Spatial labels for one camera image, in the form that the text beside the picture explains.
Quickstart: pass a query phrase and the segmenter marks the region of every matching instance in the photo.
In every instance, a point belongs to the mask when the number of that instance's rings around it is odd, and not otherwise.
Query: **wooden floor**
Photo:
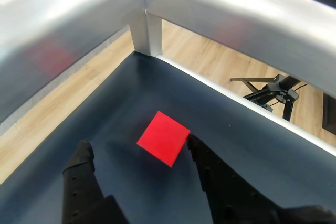
[[[0,139],[0,184],[19,164],[134,50],[130,32],[91,59],[34,106]],[[163,53],[206,78],[246,95],[233,77],[274,77],[283,72],[168,22],[163,22]],[[261,88],[262,83],[255,85]],[[298,90],[291,122],[336,146],[336,136],[321,128],[322,91],[307,85]],[[273,106],[282,115],[282,104]]]

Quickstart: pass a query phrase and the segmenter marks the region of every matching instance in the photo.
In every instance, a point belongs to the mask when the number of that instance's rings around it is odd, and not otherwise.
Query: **red cube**
[[[158,111],[137,144],[172,167],[190,130]]]

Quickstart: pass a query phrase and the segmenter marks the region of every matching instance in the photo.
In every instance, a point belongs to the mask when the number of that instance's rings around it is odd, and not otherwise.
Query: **metal rail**
[[[18,0],[0,14],[0,122],[126,24],[156,56],[161,18],[336,97],[336,10],[313,0]]]

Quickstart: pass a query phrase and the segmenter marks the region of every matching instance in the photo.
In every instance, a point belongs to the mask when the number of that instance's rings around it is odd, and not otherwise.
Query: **black cable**
[[[307,86],[307,85],[308,84],[306,83],[305,85],[302,85],[302,86],[298,87],[297,89],[294,89],[294,91],[297,91],[298,89],[301,89],[302,87]]]
[[[307,86],[307,85],[308,85],[308,84],[306,83],[305,85],[302,85],[302,86],[298,87],[298,88],[295,89],[294,91],[297,91],[298,89],[301,89],[302,87]],[[272,107],[273,105],[275,105],[275,104],[277,104],[277,103],[279,103],[279,101],[277,101],[276,103],[273,103],[272,105],[270,105],[270,107]]]
[[[277,104],[279,101],[277,101],[276,103],[273,103],[272,105],[270,105],[270,107],[272,107],[273,105]]]

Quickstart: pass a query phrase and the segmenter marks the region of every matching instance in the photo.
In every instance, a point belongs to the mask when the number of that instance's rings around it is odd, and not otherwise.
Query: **dark blue mat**
[[[95,175],[131,224],[211,223],[191,154],[173,168],[136,145],[160,110],[283,207],[336,212],[336,158],[159,59],[133,53],[0,186],[0,223],[61,223],[62,171],[90,141]]]

